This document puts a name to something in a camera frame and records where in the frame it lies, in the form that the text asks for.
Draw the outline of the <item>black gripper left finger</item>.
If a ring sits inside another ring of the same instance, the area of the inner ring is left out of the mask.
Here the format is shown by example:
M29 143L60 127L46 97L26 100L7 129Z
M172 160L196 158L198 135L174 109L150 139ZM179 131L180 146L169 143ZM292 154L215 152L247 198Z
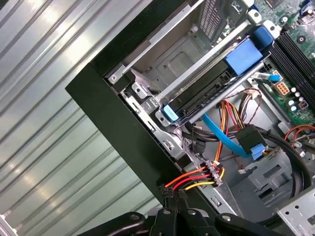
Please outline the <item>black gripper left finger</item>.
M156 207L148 216L132 211L91 228L81 236L174 236L177 210L174 190L162 185L163 207Z

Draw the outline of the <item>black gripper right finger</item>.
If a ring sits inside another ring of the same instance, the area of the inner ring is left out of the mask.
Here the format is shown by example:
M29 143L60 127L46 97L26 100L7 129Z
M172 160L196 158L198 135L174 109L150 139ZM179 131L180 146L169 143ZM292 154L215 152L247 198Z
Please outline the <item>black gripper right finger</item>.
M178 190L181 236L271 236L273 231L231 213L210 219L206 212L190 208L185 190Z

